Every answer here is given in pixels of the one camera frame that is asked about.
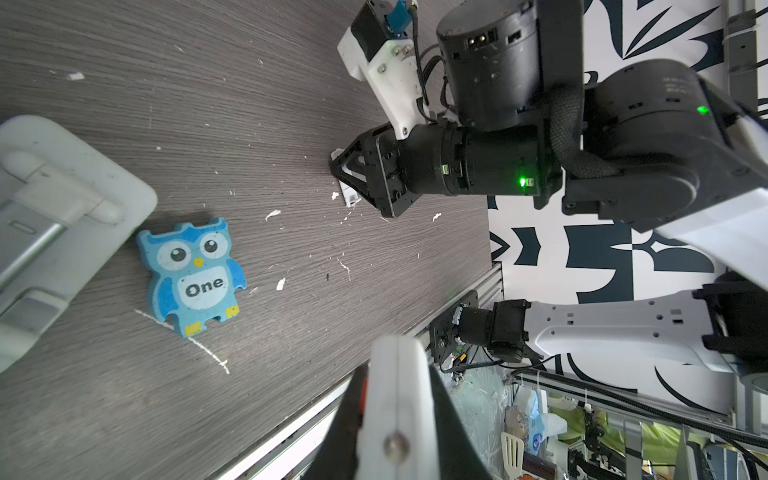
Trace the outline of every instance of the white belly patch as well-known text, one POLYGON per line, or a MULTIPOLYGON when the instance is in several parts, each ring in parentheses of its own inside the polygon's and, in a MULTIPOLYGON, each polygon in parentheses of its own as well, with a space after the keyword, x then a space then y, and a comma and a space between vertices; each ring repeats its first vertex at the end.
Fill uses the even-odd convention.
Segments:
POLYGON ((176 282, 181 302, 191 309, 205 310, 219 303, 230 289, 227 271, 215 266, 192 273, 176 282))

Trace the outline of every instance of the screw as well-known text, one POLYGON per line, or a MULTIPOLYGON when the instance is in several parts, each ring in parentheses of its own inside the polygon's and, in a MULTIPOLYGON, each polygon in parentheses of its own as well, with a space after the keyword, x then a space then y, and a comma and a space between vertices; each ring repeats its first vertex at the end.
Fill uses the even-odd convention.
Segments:
POLYGON ((402 464, 408 458, 410 447, 408 439, 400 432, 394 432, 384 439, 384 455, 395 465, 402 464))

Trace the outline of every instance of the wood grain surface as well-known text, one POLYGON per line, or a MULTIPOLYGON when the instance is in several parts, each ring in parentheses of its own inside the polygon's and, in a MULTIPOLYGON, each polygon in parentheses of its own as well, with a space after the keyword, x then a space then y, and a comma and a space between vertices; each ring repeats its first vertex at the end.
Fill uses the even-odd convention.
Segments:
MULTIPOLYGON (((426 46, 451 5, 422 4, 426 46)), ((423 197, 389 222, 331 200, 329 152, 386 121, 336 52, 360 5, 0 3, 0 119, 51 118, 148 182, 153 233, 225 217, 248 281, 241 314, 195 337, 227 375, 135 312, 150 275, 124 245, 0 374, 0 478, 206 478, 364 361, 377 336, 490 267, 483 197, 423 197)))

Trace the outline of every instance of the green cloth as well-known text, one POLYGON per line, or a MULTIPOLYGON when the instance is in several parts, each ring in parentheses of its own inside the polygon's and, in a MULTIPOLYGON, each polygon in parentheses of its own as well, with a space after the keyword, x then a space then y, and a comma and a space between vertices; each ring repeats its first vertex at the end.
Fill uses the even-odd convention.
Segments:
MULTIPOLYGON (((568 431, 558 436, 558 440, 571 443, 584 435, 583 409, 576 408, 570 411, 550 409, 550 412, 568 422, 568 431)), ((598 423, 605 430, 605 434, 600 437, 600 443, 616 452, 624 453, 624 427, 622 425, 608 425, 606 412, 599 412, 596 416, 598 423)), ((643 430, 643 460, 673 465, 677 459, 680 430, 659 423, 653 425, 642 423, 641 428, 643 430)), ((702 447, 707 444, 707 439, 699 435, 691 434, 689 440, 702 447)))

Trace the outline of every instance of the blue owl toy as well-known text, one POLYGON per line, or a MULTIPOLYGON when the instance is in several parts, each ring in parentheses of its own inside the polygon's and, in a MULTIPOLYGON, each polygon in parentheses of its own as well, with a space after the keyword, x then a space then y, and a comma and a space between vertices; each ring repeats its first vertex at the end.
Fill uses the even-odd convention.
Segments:
POLYGON ((230 258, 227 222, 213 218, 204 227, 179 223, 168 233, 136 236, 141 260, 154 272, 147 303, 161 322, 171 315, 184 338, 206 330, 205 322, 228 320, 240 312, 235 290, 246 287, 240 264, 230 258))

